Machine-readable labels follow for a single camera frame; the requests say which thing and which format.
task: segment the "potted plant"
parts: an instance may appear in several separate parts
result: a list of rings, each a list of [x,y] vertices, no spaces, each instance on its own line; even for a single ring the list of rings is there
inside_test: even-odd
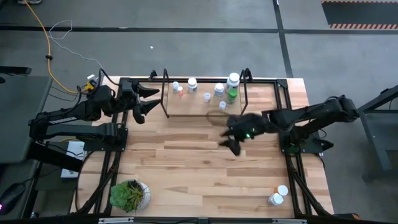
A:
[[[125,212],[139,211],[148,206],[150,191],[148,186],[137,181],[127,180],[111,188],[111,205]]]

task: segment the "wooden table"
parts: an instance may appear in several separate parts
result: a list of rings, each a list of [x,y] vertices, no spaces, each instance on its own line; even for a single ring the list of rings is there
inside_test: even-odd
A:
[[[113,77],[113,80],[118,82],[119,77]],[[117,90],[107,80],[104,84]],[[142,84],[159,89],[162,86],[161,83]],[[303,80],[291,78],[288,84],[293,108],[307,106]],[[247,113],[276,108],[271,85],[248,84],[248,97]],[[155,98],[160,98],[160,93],[149,100]],[[111,122],[111,118],[103,116],[93,125],[107,122]],[[264,134],[245,142],[241,145],[241,156],[235,157],[229,149],[217,145],[221,140],[219,133],[225,128],[212,126],[204,117],[167,119],[160,105],[146,116],[145,124],[136,124],[130,112],[127,128],[129,137],[126,151],[122,153],[117,183],[140,180],[149,186],[152,199],[145,210],[125,213],[113,208],[112,215],[293,217],[290,193],[279,207],[267,203],[274,187],[280,184],[289,187],[285,158],[280,153],[276,134]],[[80,206],[98,185],[103,157],[104,152],[94,152],[83,168],[78,186]],[[309,189],[324,208],[333,213],[321,160],[312,154],[303,154],[302,160]],[[300,208],[304,211],[302,192],[298,190],[297,193]],[[101,211],[107,196],[108,189],[105,189]]]

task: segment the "gray floor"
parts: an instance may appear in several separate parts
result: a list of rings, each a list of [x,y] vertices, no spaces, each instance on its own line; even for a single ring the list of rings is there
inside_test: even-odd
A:
[[[320,1],[279,0],[279,4],[285,29],[328,29]],[[276,28],[271,0],[44,0],[34,9],[49,26],[72,19],[74,26],[87,27]],[[30,12],[16,4],[0,12],[0,24],[37,25]],[[398,84],[397,40],[397,35],[286,35],[293,75],[304,78],[310,103],[345,94],[358,107]],[[167,68],[170,75],[220,76],[249,67],[255,77],[286,77],[277,34],[72,32],[60,42],[97,58],[112,75],[148,76],[153,69]],[[2,65],[29,66],[33,75],[48,75],[42,32],[1,31],[0,52]],[[56,45],[53,56],[53,73],[69,88],[98,71],[94,62]],[[49,97],[45,109],[72,104]],[[392,107],[398,108],[398,101]],[[398,222],[397,181],[365,184],[361,179],[373,163],[360,121],[325,130],[335,143],[324,156],[335,213]],[[57,194],[47,192],[41,198]],[[44,215],[66,209],[62,203],[36,206]]]

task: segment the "yellow cable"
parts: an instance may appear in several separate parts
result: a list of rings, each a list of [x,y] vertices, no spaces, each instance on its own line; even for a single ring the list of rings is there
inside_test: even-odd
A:
[[[62,139],[60,142],[65,142],[65,141],[73,141],[76,140],[77,138],[72,137],[72,138],[66,138],[66,139]]]
[[[29,3],[27,2],[27,0],[24,0],[24,1],[25,1],[26,6],[27,6],[27,7],[30,9],[30,11],[32,12],[33,16],[36,17],[37,22],[39,22],[40,26],[42,26],[42,29],[43,29],[44,34],[45,34],[45,38],[47,39],[47,45],[48,45],[48,47],[49,47],[49,56],[51,56],[51,45],[50,45],[49,36],[47,35],[47,31],[45,31],[45,28],[44,28],[44,25],[43,25],[42,21],[39,19],[39,17],[37,17],[35,11],[34,11],[34,10],[32,9],[32,7],[29,5]],[[48,70],[49,70],[49,74],[50,74],[50,76],[52,77],[52,79],[53,79],[58,85],[60,85],[60,87],[62,87],[65,91],[67,91],[67,92],[69,92],[69,93],[77,93],[77,91],[69,90],[68,88],[66,88],[65,86],[63,86],[63,85],[54,77],[54,75],[53,75],[52,72],[51,72],[50,59],[47,59],[47,68],[48,68]]]

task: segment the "white cable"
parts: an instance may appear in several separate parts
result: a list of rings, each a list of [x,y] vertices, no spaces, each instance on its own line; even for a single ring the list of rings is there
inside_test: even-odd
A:
[[[52,37],[51,30],[52,30],[54,27],[56,27],[58,24],[63,23],[63,22],[70,22],[70,30],[68,30],[68,31],[63,35],[63,37],[61,37],[61,38]],[[73,24],[73,21],[72,21],[72,20],[65,20],[65,21],[57,22],[57,23],[56,23],[53,27],[51,27],[51,29],[49,30],[49,38],[52,39],[52,41],[54,41],[60,48],[65,49],[65,50],[69,51],[69,52],[72,53],[72,54],[79,55],[82,59],[85,59],[85,60],[93,60],[93,61],[95,61],[96,63],[98,63],[98,65],[100,65],[100,67],[101,67],[102,69],[104,69],[104,67],[102,66],[102,64],[101,64],[99,61],[97,61],[97,59],[94,59],[94,58],[86,58],[86,57],[82,56],[82,55],[79,54],[79,53],[76,53],[76,52],[71,51],[71,50],[70,50],[69,48],[67,48],[67,47],[61,46],[61,45],[56,41],[56,40],[62,40],[62,39],[64,39],[64,38],[69,34],[69,32],[72,31],[72,24]]]

